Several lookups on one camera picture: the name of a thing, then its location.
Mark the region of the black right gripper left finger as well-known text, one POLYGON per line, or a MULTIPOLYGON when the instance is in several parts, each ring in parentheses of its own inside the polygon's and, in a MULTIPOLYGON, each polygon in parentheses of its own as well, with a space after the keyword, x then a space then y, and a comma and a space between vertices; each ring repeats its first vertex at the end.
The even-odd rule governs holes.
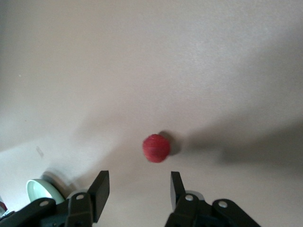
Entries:
POLYGON ((98 223, 110 192, 109 172, 100 171, 87 192, 70 197, 66 227, 91 227, 98 223))

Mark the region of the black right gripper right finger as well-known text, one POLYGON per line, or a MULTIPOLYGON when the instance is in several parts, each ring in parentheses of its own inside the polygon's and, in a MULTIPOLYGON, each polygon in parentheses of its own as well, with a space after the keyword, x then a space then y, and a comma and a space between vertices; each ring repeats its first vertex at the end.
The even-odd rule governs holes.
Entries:
POLYGON ((186 191, 180 172, 170 174, 170 198, 173 212, 165 224, 167 227, 194 227, 199 212, 199 204, 204 196, 195 191, 186 191))

